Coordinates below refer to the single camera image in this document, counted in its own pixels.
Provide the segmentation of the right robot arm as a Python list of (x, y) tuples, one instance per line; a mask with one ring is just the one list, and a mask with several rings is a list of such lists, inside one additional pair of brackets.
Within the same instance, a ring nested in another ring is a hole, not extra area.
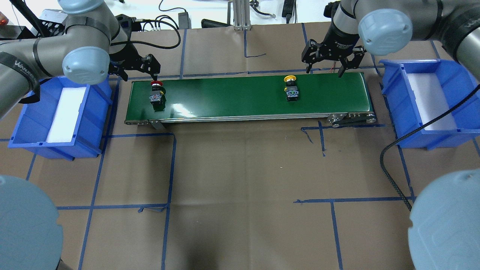
[(479, 269), (479, 169), (455, 171), (427, 185), (410, 204), (384, 164), (394, 147), (456, 147), (479, 136), (478, 0), (340, 0), (324, 15), (322, 42), (309, 40), (301, 60), (310, 72), (341, 62), (339, 76), (363, 54), (386, 56), (410, 41), (439, 41), (452, 60), (383, 60), (383, 94), (397, 140), (379, 165), (410, 211), (410, 257), (416, 270)]

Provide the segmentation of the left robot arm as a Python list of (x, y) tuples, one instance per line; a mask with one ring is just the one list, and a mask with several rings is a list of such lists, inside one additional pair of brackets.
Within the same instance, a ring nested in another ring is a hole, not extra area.
[[(100, 84), (126, 70), (157, 79), (161, 65), (141, 56), (103, 0), (60, 0), (67, 14), (62, 35), (1, 44), (1, 117), (41, 95), (41, 79), (64, 75), (77, 84)], [(48, 196), (29, 181), (1, 176), (1, 269), (54, 270), (60, 263), (62, 227)]]

